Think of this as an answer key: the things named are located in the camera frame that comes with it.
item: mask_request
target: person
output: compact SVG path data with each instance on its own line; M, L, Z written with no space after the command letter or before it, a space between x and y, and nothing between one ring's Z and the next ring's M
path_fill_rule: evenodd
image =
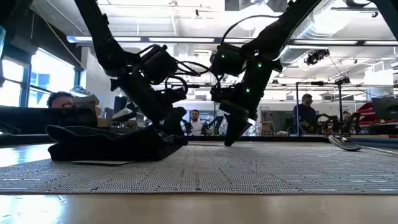
M348 111L343 112L343 120L347 121L351 117L351 113Z
M201 128L203 127L204 122L199 120L199 111L198 110L191 110L191 132L187 133L190 136L203 136L201 133ZM187 129L185 126L182 127L182 131L185 133Z
M64 91L51 93L47 100L49 108L70 108L73 106L73 95Z
M306 93L302 97L302 103L294 106L293 116L294 116L294 126L293 130L297 133L297 106L298 106L298 120L300 122L301 127L310 133L314 133L316 130L314 127L317 124L317 113L311 107L312 104L312 95Z

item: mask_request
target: gray mat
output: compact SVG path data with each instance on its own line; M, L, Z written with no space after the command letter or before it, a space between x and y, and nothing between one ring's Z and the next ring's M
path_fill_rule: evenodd
M187 146L163 161L0 168L0 193L398 194L398 158L331 144Z

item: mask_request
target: desk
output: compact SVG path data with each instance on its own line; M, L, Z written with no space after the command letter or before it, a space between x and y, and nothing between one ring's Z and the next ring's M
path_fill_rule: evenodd
M1 148L0 166L47 159L49 146ZM0 195L0 223L385 224L397 207L387 195Z

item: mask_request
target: black cloth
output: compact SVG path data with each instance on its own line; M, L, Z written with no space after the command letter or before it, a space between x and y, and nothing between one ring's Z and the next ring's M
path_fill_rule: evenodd
M297 105L294 106L293 116L294 116L293 130L295 133L297 133ZM300 118L299 119L300 122L306 121L310 125L316 125L316 123L317 123L317 112L315 112L315 110L311 106L306 107L304 104L299 104L298 105L298 116Z
M123 135L84 126L45 130L58 142L49 147L53 161L159 161L188 144L183 136L163 137L152 126Z

